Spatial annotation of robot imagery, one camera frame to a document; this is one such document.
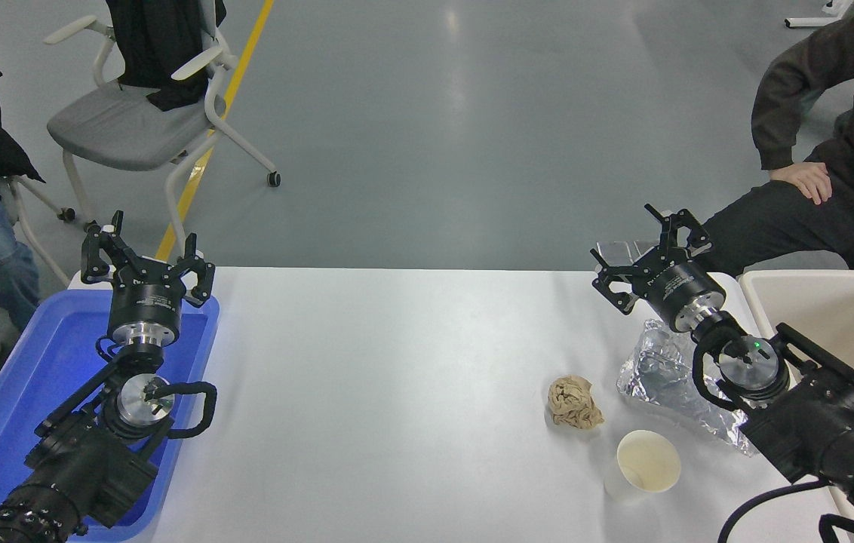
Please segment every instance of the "man's hand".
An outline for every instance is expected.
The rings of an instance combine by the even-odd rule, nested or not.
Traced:
[[[796,186],[803,196],[818,206],[833,195],[826,162],[799,162],[778,170],[769,170],[769,179]]]

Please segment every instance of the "crumpled foil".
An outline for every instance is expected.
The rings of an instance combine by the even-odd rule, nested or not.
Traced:
[[[622,394],[655,406],[668,408],[695,422],[708,433],[726,441],[743,454],[757,450],[739,431],[747,419],[741,410],[730,412],[713,405],[699,395],[692,382],[692,357],[696,347],[688,334],[675,333],[665,323],[650,319],[638,338],[630,358],[622,365],[616,386]],[[721,395],[716,379],[719,374],[706,357],[705,385],[714,395]]]

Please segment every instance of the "white paper cup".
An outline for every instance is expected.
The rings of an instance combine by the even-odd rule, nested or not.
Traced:
[[[616,460],[605,474],[605,492],[617,502],[635,502],[672,488],[682,474],[682,461],[671,441],[635,430],[618,443]]]

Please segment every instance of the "chair seat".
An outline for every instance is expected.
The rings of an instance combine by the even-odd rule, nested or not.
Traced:
[[[155,90],[112,80],[58,112],[48,121],[48,133],[62,149],[87,161],[154,170],[212,127],[202,102],[161,111],[146,99]],[[216,106],[224,110],[221,97]]]

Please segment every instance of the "gray floor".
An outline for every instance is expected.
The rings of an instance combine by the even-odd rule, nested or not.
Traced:
[[[223,33],[238,52],[262,4],[226,3]],[[817,17],[821,4],[276,0],[229,120],[283,185],[269,189],[224,140],[186,229],[217,265],[594,268],[595,241],[657,235],[645,203],[705,219],[764,181],[752,97],[768,62],[808,32],[782,18]],[[92,89],[99,41],[41,38],[89,13],[107,11],[100,1],[0,0],[6,128],[69,206],[45,122]],[[830,133],[851,90],[816,104],[797,158]],[[153,254],[167,170],[78,167],[100,219],[124,210],[124,238]],[[54,258],[78,269],[78,227],[26,200]],[[840,261],[817,253],[762,266]],[[43,293],[59,290],[43,272]]]

